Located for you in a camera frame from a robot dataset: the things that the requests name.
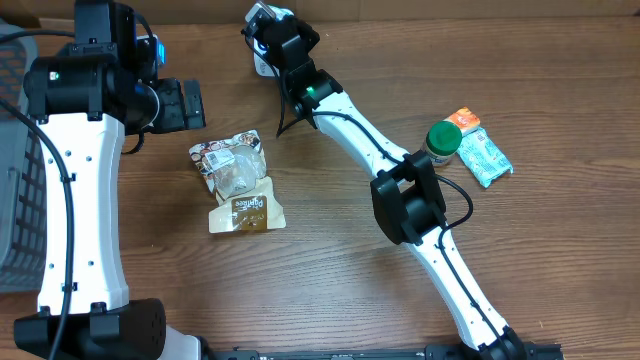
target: orange label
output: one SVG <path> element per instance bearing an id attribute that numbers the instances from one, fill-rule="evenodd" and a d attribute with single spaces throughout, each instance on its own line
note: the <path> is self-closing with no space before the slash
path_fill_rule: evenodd
<path id="1" fill-rule="evenodd" d="M 463 135 L 480 126 L 480 119 L 466 107 L 463 107 L 451 114 L 451 116 L 447 118 L 447 121 L 456 124 L 456 126 L 460 128 L 460 131 L 462 131 Z"/>

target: blue-green packet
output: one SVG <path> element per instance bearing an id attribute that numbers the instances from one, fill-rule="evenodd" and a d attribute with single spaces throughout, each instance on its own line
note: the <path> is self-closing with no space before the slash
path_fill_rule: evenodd
<path id="1" fill-rule="evenodd" d="M 509 159 L 489 139 L 487 131 L 483 128 L 465 136 L 457 152 L 462 162 L 485 188 L 505 172 L 510 171 L 513 174 L 513 166 Z"/>

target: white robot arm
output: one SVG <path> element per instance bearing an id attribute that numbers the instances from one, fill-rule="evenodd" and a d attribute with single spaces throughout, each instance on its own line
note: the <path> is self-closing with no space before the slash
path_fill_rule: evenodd
<path id="1" fill-rule="evenodd" d="M 462 260 L 451 231 L 446 231 L 449 228 L 442 215 L 443 202 L 440 208 L 434 205 L 440 204 L 438 198 L 442 195 L 437 182 L 434 181 L 435 186 L 433 182 L 426 184 L 429 177 L 436 177 L 430 162 L 430 170 L 425 167 L 424 171 L 412 173 L 420 164 L 424 165 L 426 155 L 409 155 L 389 141 L 356 109 L 337 81 L 323 70 L 316 70 L 308 53 L 319 36 L 308 24 L 289 10 L 260 1 L 245 20 L 243 34 L 247 40 L 253 39 L 256 71 L 262 76 L 275 76 L 281 84 L 282 96 L 298 118 L 308 119 L 312 126 L 334 139 L 372 179 L 378 224 L 394 243 L 404 242 L 425 268 L 449 308 L 462 342 L 471 350 L 467 356 L 520 358 L 525 346 L 489 303 Z M 398 185 L 405 180 L 416 180 L 416 186 L 401 195 Z M 426 191 L 425 188 L 437 192 L 426 195 L 435 219 L 429 226 L 420 227 L 424 224 L 417 225 L 420 220 L 416 217 L 422 216 L 425 208 L 415 205 L 416 198 L 420 198 L 415 195 Z M 393 229 L 389 222 L 400 221 L 392 214 L 398 210 L 404 212 L 406 219 Z"/>
<path id="2" fill-rule="evenodd" d="M 136 19 L 146 36 L 136 36 Z M 205 126 L 199 84 L 159 79 L 163 63 L 164 46 L 133 9 L 78 0 L 75 41 L 57 56 L 35 59 L 25 75 L 31 119 L 0 99 L 40 136 L 47 178 L 47 266 L 37 314 L 14 322 L 16 345 L 25 351 L 69 360 L 202 356 L 205 343 L 167 326 L 159 300 L 129 299 L 120 260 L 125 135 Z M 69 200 L 74 225 L 67 223 Z"/>

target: blue light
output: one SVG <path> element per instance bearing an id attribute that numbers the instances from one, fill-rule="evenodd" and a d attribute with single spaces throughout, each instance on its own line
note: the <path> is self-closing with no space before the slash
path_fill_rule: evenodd
<path id="1" fill-rule="evenodd" d="M 158 58 L 160 60 L 160 64 L 164 65 L 167 63 L 167 58 L 165 57 L 164 45 L 158 41 Z"/>

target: gray basket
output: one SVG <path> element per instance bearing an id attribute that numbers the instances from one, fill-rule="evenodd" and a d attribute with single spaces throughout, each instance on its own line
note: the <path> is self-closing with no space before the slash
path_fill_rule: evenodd
<path id="1" fill-rule="evenodd" d="M 0 24 L 0 36 L 22 31 Z M 38 49 L 31 37 L 0 44 L 0 96 L 27 110 L 24 73 Z M 0 293 L 39 289 L 46 244 L 45 172 L 40 141 L 0 110 Z"/>

